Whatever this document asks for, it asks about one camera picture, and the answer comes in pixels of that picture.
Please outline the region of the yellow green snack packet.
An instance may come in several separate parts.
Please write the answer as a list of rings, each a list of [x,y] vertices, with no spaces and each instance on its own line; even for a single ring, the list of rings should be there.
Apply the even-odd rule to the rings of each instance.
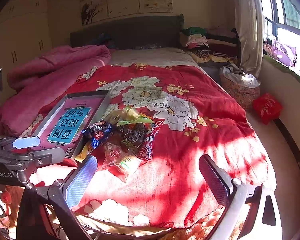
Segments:
[[[115,126],[136,125],[138,123],[153,123],[153,120],[150,117],[139,113],[134,108],[129,107],[112,110],[102,120]]]

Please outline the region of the clear meat floss cake packet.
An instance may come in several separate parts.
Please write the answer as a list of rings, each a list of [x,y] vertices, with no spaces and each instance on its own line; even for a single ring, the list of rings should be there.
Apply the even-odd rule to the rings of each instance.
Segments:
[[[136,155],[127,154],[116,164],[116,167],[121,173],[130,176],[136,172],[141,162],[142,160]]]

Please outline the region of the beige bed sheet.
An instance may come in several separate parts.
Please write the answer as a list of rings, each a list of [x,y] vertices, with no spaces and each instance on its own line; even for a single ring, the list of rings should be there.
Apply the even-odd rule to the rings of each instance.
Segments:
[[[178,48],[126,49],[112,52],[109,64],[128,67],[134,63],[143,63],[156,67],[194,66],[199,67],[193,58]]]

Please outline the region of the yellow wafer stick packet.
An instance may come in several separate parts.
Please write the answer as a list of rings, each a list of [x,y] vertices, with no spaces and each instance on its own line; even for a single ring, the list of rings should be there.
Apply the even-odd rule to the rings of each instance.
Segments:
[[[93,152],[93,147],[91,141],[88,141],[85,146],[82,148],[81,152],[75,157],[75,161],[82,162],[88,155]]]

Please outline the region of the red panda snack packet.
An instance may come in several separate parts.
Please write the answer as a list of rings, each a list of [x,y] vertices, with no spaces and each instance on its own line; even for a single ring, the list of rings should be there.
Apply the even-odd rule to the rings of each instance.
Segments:
[[[153,156],[154,139],[164,123],[164,119],[154,119],[149,124],[144,140],[139,148],[137,156],[145,161],[151,161]]]

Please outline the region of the pink blanket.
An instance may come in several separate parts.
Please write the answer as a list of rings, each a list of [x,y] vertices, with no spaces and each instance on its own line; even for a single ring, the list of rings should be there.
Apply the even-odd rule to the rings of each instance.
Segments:
[[[0,135],[19,136],[42,107],[61,96],[80,76],[109,63],[106,46],[60,46],[15,67],[7,74],[16,94],[0,106]]]

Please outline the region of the snickers bar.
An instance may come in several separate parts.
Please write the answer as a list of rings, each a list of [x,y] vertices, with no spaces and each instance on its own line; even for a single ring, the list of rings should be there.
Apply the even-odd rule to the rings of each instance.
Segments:
[[[137,123],[132,131],[125,137],[123,142],[129,147],[139,147],[145,137],[147,130],[143,123]]]

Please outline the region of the clear walnut pastry packet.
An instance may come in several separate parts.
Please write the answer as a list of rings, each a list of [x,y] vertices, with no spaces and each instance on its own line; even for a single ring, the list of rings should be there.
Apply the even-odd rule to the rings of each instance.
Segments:
[[[106,170],[114,165],[117,165],[126,155],[126,152],[120,145],[113,142],[106,142],[104,145],[104,162],[102,169]]]

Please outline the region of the beige curtain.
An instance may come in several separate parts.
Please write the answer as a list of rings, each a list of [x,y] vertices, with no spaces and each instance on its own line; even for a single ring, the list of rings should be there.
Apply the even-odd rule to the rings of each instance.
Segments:
[[[254,77],[261,72],[263,27],[261,0],[235,0],[235,28],[241,45],[240,66]]]

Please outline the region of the floral laundry basket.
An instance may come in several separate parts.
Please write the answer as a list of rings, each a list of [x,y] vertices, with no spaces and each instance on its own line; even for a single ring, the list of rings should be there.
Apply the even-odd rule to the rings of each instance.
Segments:
[[[253,101],[260,96],[260,82],[234,63],[220,69],[222,88],[245,110],[252,109]]]

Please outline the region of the window with bars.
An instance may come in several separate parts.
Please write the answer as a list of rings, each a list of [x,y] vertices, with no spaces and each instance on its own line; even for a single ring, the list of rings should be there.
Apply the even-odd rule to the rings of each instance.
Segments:
[[[290,0],[261,0],[261,2],[264,41],[278,40],[295,48],[297,53],[295,67],[288,68],[300,69],[300,10]]]

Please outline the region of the purple items on sill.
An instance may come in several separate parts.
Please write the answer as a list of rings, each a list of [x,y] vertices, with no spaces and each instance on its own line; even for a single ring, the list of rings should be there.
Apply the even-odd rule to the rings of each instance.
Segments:
[[[263,53],[287,67],[295,67],[297,60],[296,49],[282,44],[278,40],[266,39],[263,44]]]

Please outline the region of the folded clothes pile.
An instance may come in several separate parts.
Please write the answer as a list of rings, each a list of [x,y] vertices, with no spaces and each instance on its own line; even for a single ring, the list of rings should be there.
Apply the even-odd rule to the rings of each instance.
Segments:
[[[241,48],[236,29],[189,27],[179,33],[181,48],[196,63],[238,64],[241,60]]]

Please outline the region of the red plastic bag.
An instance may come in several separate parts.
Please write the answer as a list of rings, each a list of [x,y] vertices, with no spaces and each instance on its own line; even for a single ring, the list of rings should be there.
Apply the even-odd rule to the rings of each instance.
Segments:
[[[267,125],[279,118],[283,107],[271,94],[265,93],[253,101],[253,109],[261,122]]]

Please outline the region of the blue oreo snack packet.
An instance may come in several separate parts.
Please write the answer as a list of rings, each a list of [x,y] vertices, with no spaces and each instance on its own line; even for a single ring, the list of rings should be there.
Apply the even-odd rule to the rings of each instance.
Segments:
[[[98,148],[105,143],[115,131],[115,126],[104,120],[90,125],[82,131],[84,137],[91,141],[93,149]]]

